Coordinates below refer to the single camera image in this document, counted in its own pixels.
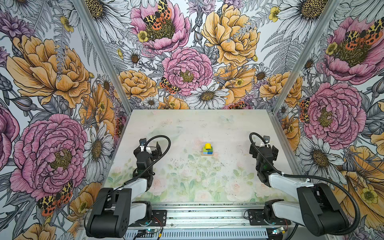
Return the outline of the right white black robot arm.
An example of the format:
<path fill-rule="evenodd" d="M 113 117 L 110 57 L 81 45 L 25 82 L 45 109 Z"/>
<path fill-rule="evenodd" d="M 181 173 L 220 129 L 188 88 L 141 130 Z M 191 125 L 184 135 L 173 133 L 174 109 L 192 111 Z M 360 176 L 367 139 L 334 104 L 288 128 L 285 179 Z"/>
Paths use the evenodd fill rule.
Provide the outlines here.
<path fill-rule="evenodd" d="M 290 203 L 282 199 L 265 202 L 260 214 L 248 211 L 250 223 L 263 220 L 268 225 L 293 222 L 306 227 L 314 236 L 343 236 L 355 231 L 360 224 L 360 209 L 356 200 L 340 184 L 318 176 L 289 175 L 274 167 L 278 149 L 270 145 L 269 137 L 250 133 L 250 154 L 257 161 L 259 180 L 269 188 L 280 190 L 297 200 Z M 355 210 L 353 222 L 347 218 L 330 185 L 344 192 Z"/>

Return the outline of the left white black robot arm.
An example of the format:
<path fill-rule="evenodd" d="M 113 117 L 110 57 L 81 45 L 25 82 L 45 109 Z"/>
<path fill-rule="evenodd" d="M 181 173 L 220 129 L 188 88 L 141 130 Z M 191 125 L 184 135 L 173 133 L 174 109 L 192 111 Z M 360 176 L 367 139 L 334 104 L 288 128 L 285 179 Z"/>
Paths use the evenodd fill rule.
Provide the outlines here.
<path fill-rule="evenodd" d="M 154 165 L 169 151 L 171 140 L 158 135 L 139 140 L 134 150 L 136 169 L 130 180 L 117 188 L 101 188 L 84 219 L 86 236 L 96 239 L 123 238 L 132 224 L 149 225 L 155 216 L 148 201 L 135 199 L 154 181 Z"/>

